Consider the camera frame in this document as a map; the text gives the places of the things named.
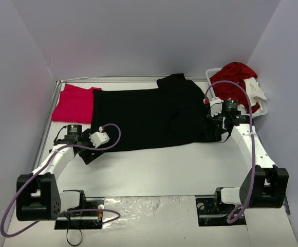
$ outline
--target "black cloth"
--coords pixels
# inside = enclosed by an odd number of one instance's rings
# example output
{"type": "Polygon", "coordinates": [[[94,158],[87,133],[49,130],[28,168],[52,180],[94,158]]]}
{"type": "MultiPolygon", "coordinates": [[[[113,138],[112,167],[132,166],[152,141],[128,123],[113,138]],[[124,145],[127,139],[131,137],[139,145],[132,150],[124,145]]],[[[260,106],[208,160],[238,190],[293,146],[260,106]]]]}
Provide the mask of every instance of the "black cloth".
{"type": "MultiPolygon", "coordinates": [[[[204,93],[184,74],[157,80],[158,89],[99,91],[94,90],[91,130],[104,124],[117,124],[121,139],[111,151],[179,146],[208,139],[201,126],[207,116],[204,93]]],[[[110,146],[118,137],[115,127],[107,127],[110,146]]]]}

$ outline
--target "red cloth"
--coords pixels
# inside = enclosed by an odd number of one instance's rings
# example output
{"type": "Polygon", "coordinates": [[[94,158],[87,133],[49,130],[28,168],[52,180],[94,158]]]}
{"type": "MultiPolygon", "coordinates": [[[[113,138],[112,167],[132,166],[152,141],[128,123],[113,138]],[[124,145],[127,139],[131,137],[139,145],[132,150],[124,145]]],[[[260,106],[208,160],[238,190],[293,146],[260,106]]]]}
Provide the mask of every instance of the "red cloth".
{"type": "MultiPolygon", "coordinates": [[[[210,78],[212,84],[217,81],[228,80],[238,83],[244,90],[246,90],[244,79],[251,77],[257,78],[256,73],[247,65],[238,62],[232,62],[224,66],[218,73],[210,78]]],[[[215,95],[220,99],[237,99],[238,104],[245,106],[247,112],[249,106],[247,103],[246,96],[244,93],[235,85],[230,83],[220,83],[216,86],[213,86],[215,95]]],[[[257,103],[252,107],[252,112],[256,112],[260,108],[260,105],[257,103]]]]}
{"type": "Polygon", "coordinates": [[[52,121],[78,122],[90,124],[93,115],[93,89],[83,89],[78,86],[65,84],[65,89],[60,92],[59,103],[52,113],[52,121]]]}

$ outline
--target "wall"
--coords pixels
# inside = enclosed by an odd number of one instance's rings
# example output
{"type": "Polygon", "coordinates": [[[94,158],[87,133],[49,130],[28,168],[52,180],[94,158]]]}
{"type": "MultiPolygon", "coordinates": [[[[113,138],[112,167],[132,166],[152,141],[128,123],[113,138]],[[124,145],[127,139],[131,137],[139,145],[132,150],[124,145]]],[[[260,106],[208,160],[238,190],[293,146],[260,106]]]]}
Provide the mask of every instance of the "wall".
{"type": "MultiPolygon", "coordinates": [[[[0,221],[30,172],[54,89],[42,54],[11,1],[0,0],[0,221]]],[[[0,246],[4,238],[0,234],[0,246]]]]}
{"type": "Polygon", "coordinates": [[[247,62],[280,0],[12,0],[55,79],[247,62]]]}
{"type": "Polygon", "coordinates": [[[287,197],[298,240],[298,1],[281,1],[248,64],[269,99],[259,132],[271,157],[289,171],[287,197]]]}

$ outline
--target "table surface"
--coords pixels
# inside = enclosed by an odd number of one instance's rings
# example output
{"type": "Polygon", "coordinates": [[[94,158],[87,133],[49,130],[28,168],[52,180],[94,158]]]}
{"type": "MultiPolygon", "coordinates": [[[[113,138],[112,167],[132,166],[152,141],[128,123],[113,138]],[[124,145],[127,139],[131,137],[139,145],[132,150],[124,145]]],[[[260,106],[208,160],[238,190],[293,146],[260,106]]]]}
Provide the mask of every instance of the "table surface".
{"type": "MultiPolygon", "coordinates": [[[[107,91],[157,87],[154,81],[73,84],[107,91]]],[[[196,84],[203,91],[208,86],[203,80],[196,84]]],[[[41,161],[63,125],[66,123],[51,123],[41,161]]],[[[83,130],[86,128],[89,125],[83,125],[83,130]]],[[[104,230],[84,231],[81,246],[297,246],[283,208],[247,210],[247,226],[198,227],[194,196],[211,195],[217,187],[238,187],[247,172],[237,144],[229,139],[224,144],[106,153],[89,165],[77,156],[62,172],[58,187],[83,189],[88,197],[105,197],[106,208],[122,214],[104,230]]],[[[27,224],[13,216],[9,232],[27,224]]],[[[54,231],[53,226],[54,222],[41,222],[6,239],[4,246],[29,246],[29,239],[32,246],[68,246],[65,231],[54,231]]],[[[70,233],[71,240],[76,242],[78,237],[77,231],[70,233]]]]}

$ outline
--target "white plastic basket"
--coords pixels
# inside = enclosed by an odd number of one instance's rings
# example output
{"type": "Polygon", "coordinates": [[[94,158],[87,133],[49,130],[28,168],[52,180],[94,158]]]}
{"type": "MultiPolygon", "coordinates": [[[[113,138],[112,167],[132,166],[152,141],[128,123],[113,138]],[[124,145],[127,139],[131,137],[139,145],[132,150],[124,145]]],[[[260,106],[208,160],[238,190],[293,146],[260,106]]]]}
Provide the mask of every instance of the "white plastic basket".
{"type": "MultiPolygon", "coordinates": [[[[211,85],[211,80],[210,80],[210,78],[212,77],[212,76],[214,76],[217,72],[219,72],[220,70],[221,70],[222,68],[211,68],[211,69],[208,69],[207,71],[206,71],[206,78],[207,78],[207,82],[209,83],[209,86],[211,85]]],[[[213,89],[213,87],[211,87],[210,88],[210,91],[211,91],[211,93],[212,93],[212,96],[213,97],[216,97],[215,96],[215,93],[214,93],[214,89],[213,89]]],[[[262,111],[261,112],[259,112],[259,113],[253,113],[252,114],[252,117],[254,118],[254,117],[257,117],[257,116],[262,116],[262,115],[266,115],[267,113],[268,113],[268,107],[267,107],[267,104],[265,103],[265,101],[262,101],[262,111]]]]}

